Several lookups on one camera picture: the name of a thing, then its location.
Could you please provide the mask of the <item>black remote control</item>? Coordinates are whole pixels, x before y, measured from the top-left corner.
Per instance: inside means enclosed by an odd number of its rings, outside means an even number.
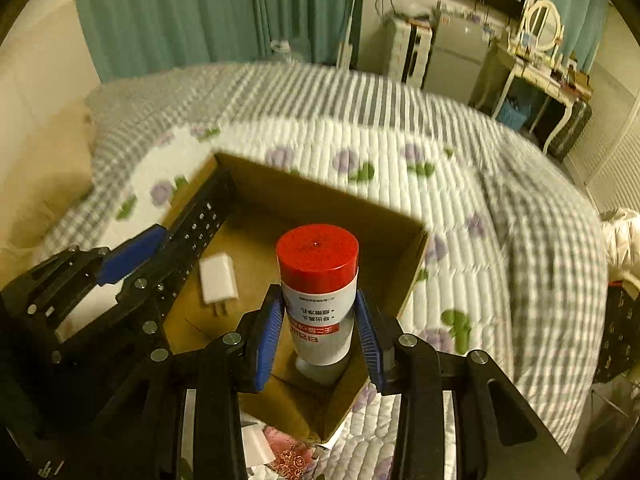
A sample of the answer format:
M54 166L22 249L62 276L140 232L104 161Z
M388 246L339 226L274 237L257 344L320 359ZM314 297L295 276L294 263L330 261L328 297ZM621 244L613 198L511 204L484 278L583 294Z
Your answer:
M229 217L236 188L227 170L216 169L191 195L183 196L168 237L150 261L153 299L163 318L205 249Z

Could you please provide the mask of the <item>small silver fridge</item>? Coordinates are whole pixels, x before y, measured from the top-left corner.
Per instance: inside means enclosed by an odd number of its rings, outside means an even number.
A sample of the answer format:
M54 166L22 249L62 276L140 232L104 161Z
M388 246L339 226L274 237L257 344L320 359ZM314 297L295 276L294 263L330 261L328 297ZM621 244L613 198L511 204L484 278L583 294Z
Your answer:
M439 12L423 90L462 104L470 102L490 36L480 23Z

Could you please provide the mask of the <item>white charger plug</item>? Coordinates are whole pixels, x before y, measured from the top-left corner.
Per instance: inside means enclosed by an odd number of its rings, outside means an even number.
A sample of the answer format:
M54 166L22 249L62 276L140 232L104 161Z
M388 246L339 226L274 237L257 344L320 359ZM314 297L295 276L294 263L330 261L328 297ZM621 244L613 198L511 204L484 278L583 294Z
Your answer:
M239 298L232 258L225 252L201 258L198 262L204 304L218 316L228 316L229 306Z

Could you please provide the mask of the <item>white small box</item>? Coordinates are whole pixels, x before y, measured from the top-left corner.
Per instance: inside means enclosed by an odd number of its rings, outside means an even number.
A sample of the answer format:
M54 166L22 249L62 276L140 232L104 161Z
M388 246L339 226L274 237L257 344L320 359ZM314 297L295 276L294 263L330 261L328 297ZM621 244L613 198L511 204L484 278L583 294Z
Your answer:
M245 425L241 431L247 468L271 464L276 459L261 426L257 424Z

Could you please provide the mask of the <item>white oval vanity mirror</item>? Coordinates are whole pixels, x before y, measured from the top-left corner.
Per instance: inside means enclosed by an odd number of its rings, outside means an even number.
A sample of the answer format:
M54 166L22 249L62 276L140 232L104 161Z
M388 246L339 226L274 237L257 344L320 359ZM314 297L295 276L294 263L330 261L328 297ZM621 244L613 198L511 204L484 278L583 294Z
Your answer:
M536 0L523 14L518 46L525 52L554 55L563 41L564 26L551 0Z

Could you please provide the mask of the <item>green curtain left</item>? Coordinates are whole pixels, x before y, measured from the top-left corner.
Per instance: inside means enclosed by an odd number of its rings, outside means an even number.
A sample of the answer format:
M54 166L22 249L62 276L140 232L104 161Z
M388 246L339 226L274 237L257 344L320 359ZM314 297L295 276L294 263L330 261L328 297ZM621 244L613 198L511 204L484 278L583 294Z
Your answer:
M285 40L330 64L349 0L75 0L100 81L203 63L269 58Z

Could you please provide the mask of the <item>white bottle red cap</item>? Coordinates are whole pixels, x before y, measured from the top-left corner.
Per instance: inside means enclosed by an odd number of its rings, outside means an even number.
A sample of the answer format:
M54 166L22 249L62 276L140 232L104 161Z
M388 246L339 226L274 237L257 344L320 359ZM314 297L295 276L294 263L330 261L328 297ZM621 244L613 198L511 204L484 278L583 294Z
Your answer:
M307 379L333 385L348 364L359 272L359 243L333 224L299 226L276 245L295 367Z

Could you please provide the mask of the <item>white suitcase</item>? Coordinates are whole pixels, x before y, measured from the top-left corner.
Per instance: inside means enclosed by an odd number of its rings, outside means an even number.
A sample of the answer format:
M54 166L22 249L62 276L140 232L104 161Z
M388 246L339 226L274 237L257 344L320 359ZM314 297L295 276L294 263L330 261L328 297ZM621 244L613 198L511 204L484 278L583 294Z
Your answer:
M430 56L433 31L426 21L394 16L385 24L384 74L391 80L421 89Z

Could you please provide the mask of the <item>green curtain right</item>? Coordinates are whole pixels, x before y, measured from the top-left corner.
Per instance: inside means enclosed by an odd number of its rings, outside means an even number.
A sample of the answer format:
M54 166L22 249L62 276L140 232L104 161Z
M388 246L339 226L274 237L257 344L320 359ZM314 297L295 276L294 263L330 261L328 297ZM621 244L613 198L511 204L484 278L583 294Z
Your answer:
M608 0L550 0L564 26L561 53L567 60L574 53L578 68L589 73L602 39Z

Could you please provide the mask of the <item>white louvered wardrobe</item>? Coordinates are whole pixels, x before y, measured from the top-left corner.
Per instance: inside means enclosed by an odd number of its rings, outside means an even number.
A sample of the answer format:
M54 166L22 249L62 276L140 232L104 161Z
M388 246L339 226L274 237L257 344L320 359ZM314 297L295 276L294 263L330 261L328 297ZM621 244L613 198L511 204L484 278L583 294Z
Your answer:
M590 79L592 116L565 166L598 210L638 210L638 44L602 41Z

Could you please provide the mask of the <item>dark suitcase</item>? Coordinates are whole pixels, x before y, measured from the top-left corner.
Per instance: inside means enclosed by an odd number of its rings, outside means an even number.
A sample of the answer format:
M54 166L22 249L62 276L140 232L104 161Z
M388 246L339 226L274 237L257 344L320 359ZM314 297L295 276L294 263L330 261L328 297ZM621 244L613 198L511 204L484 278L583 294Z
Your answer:
M588 102L578 99L573 104L572 114L570 118L568 118L568 122L554 137L549 146L549 153L555 159L559 162L564 160L570 150L574 148L574 145L590 121L591 116L592 107Z

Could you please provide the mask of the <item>grey checkered bedsheet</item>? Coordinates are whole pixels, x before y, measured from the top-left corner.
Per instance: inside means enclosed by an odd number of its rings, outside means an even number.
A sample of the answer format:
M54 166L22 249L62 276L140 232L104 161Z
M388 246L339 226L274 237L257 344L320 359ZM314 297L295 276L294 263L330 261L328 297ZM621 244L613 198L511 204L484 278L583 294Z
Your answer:
M88 96L98 134L94 187L44 242L47 254L101 238L127 174L162 132L210 134L261 119L329 119L433 140L468 162L495 229L509 295L506 372L562 448L596 369L606 264L597 214L532 144L465 105L373 75L309 64L209 64L122 79Z

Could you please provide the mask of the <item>white dressing table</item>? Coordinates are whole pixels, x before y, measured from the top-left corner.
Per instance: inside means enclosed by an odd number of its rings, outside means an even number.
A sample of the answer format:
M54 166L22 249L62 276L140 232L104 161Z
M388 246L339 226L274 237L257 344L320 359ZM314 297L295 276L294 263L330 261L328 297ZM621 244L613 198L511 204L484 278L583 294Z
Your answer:
M566 81L560 81L558 78L554 78L551 72L546 73L542 68L538 68L533 63L512 53L504 42L492 40L480 71L480 78L478 78L480 90L474 91L470 105L476 110L490 106L490 117L497 119L499 110L509 96L512 84L516 80L524 81L529 87L535 88L544 95L544 102L530 126L530 133L534 133L552 101L559 103L564 108L562 116L542 144L541 149L544 154L550 154L550 143L568 122L573 104L578 99L589 103L592 89L589 84L574 84L572 86Z

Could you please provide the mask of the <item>green curtain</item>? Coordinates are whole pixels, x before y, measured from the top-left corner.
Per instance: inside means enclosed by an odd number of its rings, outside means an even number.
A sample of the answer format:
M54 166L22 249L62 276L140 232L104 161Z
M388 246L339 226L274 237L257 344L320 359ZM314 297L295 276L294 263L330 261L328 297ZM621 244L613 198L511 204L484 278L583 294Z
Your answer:
M269 58L285 40L330 64L349 0L75 0L100 81L203 63Z
M608 0L550 0L564 26L561 53L567 60L574 53L578 68L589 73L602 39Z

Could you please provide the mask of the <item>pink rose patterned box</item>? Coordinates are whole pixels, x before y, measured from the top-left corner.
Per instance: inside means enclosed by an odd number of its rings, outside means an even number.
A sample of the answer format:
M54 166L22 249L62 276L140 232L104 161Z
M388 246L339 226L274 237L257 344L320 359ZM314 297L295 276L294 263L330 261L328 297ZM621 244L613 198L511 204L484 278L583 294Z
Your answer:
M271 426L265 426L262 432L274 456L268 467L281 479L314 478L321 448L299 441Z

